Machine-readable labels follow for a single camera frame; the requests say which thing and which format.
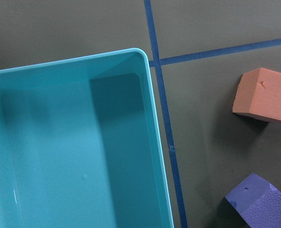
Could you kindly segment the teal plastic bin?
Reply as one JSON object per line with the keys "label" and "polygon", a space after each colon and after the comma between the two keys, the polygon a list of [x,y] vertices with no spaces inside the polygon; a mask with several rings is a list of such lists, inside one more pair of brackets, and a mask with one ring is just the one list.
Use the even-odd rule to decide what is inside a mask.
{"label": "teal plastic bin", "polygon": [[0,70],[0,228],[173,226],[144,51]]}

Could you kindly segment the left blue tape line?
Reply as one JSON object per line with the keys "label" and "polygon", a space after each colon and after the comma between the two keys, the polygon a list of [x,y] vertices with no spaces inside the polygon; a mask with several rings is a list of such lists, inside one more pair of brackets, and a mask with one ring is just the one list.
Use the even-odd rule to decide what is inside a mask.
{"label": "left blue tape line", "polygon": [[153,55],[153,60],[152,60],[151,64],[155,68],[156,77],[157,77],[159,99],[160,99],[160,104],[161,104],[163,123],[164,123],[166,140],[167,140],[167,145],[168,145],[169,159],[170,159],[171,172],[172,172],[174,188],[175,188],[175,193],[176,193],[180,225],[182,228],[187,228],[188,227],[187,216],[186,216],[185,204],[184,204],[184,199],[183,199],[183,192],[182,192],[182,188],[181,188],[176,148],[175,148],[174,139],[173,139],[173,132],[172,132],[172,127],[171,127],[164,78],[163,78],[162,67],[161,67],[160,58],[159,58],[159,48],[158,48],[158,41],[157,41],[157,35],[156,35],[156,30],[155,30],[151,1],[145,0],[144,6],[145,6],[149,36],[150,36],[151,50],[152,50],[152,55]]}

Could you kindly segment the purple foam block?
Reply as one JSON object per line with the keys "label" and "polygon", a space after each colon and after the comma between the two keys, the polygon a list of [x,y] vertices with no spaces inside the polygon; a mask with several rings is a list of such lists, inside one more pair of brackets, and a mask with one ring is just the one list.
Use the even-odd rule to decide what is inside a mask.
{"label": "purple foam block", "polygon": [[270,182],[251,173],[226,196],[251,228],[281,228],[281,192]]}

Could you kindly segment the long blue tape line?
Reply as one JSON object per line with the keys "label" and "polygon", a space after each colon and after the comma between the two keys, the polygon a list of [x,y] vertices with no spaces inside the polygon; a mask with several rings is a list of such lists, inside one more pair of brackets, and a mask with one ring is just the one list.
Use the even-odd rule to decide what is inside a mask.
{"label": "long blue tape line", "polygon": [[179,55],[174,57],[162,58],[159,60],[159,64],[161,66],[164,66],[174,63],[187,62],[191,60],[216,57],[221,55],[229,55],[229,54],[262,49],[262,48],[270,48],[274,46],[281,46],[281,38],[262,41],[262,42],[249,43],[244,45],[238,45],[233,47],[225,47],[220,49],[213,49],[213,50],[196,52],[191,54]]}

